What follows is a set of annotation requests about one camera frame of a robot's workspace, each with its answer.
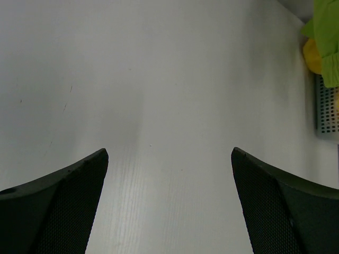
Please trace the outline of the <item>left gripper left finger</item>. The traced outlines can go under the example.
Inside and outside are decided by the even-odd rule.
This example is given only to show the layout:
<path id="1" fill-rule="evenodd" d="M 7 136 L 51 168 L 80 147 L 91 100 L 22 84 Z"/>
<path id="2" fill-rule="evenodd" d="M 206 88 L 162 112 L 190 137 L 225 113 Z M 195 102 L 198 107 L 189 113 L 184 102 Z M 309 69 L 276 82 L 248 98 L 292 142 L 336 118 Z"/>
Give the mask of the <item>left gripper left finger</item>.
<path id="1" fill-rule="evenodd" d="M 109 155 L 1 191 L 1 253 L 85 253 Z"/>

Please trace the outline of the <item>green shorts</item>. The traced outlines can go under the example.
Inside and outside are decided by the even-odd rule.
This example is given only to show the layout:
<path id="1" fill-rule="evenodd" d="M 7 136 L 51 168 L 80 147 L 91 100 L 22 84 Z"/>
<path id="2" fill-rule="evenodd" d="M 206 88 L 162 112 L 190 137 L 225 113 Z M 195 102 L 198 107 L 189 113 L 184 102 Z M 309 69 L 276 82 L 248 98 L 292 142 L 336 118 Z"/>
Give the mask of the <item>green shorts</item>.
<path id="1" fill-rule="evenodd" d="M 313 17 L 301 33 L 315 40 L 324 85 L 338 87 L 338 0 L 314 0 L 313 7 Z"/>

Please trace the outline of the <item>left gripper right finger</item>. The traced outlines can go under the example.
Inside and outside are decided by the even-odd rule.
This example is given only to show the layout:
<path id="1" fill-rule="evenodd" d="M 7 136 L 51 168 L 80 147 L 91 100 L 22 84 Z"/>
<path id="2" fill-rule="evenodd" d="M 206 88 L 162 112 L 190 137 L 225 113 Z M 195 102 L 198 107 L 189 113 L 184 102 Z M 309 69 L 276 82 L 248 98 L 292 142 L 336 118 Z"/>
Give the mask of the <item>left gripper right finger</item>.
<path id="1" fill-rule="evenodd" d="M 233 149 L 231 165 L 254 253 L 338 253 L 338 189 L 240 148 Z"/>

